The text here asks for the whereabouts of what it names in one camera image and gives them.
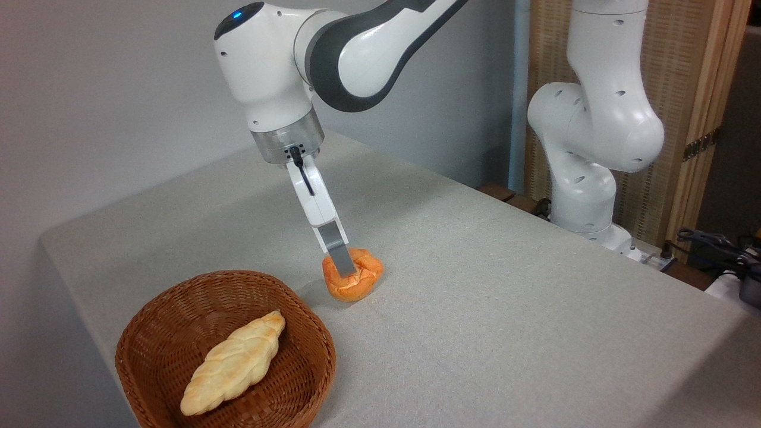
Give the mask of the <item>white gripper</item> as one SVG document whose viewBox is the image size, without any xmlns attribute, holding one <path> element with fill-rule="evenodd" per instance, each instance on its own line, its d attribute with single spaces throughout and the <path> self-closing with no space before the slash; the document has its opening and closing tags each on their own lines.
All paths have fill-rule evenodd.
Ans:
<svg viewBox="0 0 761 428">
<path fill-rule="evenodd" d="M 303 158 L 301 167 L 297 167 L 295 162 L 286 163 L 286 167 L 297 198 L 308 222 L 314 227 L 323 252 L 331 257 L 341 278 L 355 274 L 357 270 L 347 247 L 345 231 L 315 159 Z"/>
</svg>

